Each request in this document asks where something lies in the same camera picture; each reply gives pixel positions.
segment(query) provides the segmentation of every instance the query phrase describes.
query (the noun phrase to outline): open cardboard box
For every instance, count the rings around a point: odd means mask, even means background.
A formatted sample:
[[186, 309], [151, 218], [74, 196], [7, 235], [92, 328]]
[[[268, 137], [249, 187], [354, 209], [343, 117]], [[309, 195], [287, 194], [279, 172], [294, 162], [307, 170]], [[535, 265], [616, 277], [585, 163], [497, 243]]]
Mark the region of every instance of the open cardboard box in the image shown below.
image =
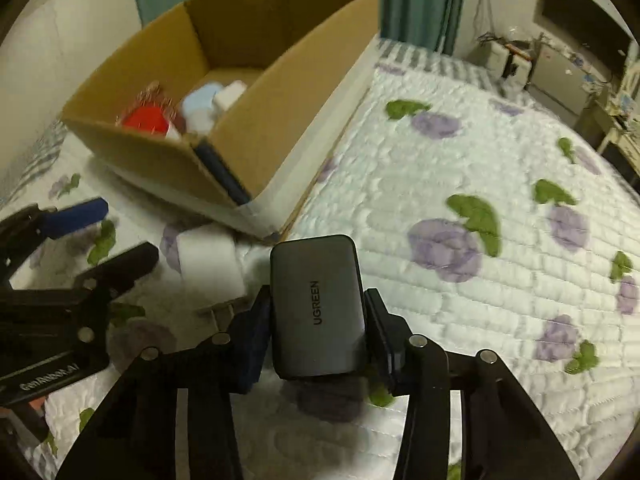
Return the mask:
[[[188, 0], [107, 59], [62, 121], [126, 180], [277, 240], [369, 87], [377, 33], [378, 0]], [[236, 79], [249, 88], [206, 137], [115, 125], [152, 81], [177, 103]]]

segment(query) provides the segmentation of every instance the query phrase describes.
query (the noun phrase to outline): quilted bedspread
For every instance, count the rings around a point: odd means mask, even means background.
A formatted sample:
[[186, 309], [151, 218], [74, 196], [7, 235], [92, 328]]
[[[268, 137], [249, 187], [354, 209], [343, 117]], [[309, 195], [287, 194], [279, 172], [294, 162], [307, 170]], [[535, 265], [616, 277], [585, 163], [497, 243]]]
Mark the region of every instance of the quilted bedspread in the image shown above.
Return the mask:
[[[640, 408], [640, 210], [613, 170], [544, 113], [394, 68], [376, 73], [321, 178], [290, 237], [351, 236], [364, 288], [414, 333], [449, 351], [497, 351], [580, 477], [596, 479]], [[266, 257], [245, 248], [247, 274], [267, 269]], [[265, 370], [237, 399], [239, 413], [255, 410], [238, 425], [257, 478], [391, 478], [404, 399], [377, 407], [386, 400], [374, 392], [358, 410], [347, 400], [357, 385], [343, 384], [302, 388], [298, 410], [285, 400], [257, 409], [281, 387]]]
[[[398, 62], [376, 70], [290, 238], [349, 235], [363, 286], [415, 333], [449, 351], [497, 351], [580, 477], [595, 480], [640, 409], [640, 208], [605, 161], [525, 94], [517, 104], [499, 98], [485, 73], [458, 60], [389, 41], [381, 50]], [[181, 310], [202, 298], [181, 281], [175, 236], [202, 220], [122, 183], [73, 136], [49, 168], [55, 158], [32, 164], [3, 214], [100, 194], [110, 216], [48, 242], [17, 286], [65, 285], [140, 240], [162, 257], [112, 311], [113, 364], [47, 399], [50, 439], [24, 450], [47, 480], [141, 341], [184, 348], [218, 322]], [[268, 248], [239, 242], [237, 253], [250, 290], [268, 283]], [[392, 478], [407, 398], [390, 398], [375, 377], [287, 383], [267, 363], [233, 407], [248, 480], [375, 480]], [[460, 442], [454, 395], [452, 478]]]

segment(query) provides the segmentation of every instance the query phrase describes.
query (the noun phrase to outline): television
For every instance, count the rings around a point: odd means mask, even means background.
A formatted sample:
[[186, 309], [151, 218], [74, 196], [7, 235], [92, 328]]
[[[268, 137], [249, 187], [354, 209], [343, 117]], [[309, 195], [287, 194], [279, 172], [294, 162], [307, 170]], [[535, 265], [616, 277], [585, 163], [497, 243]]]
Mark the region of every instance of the television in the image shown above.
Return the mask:
[[622, 78], [631, 37], [593, 0], [544, 0], [542, 15]]

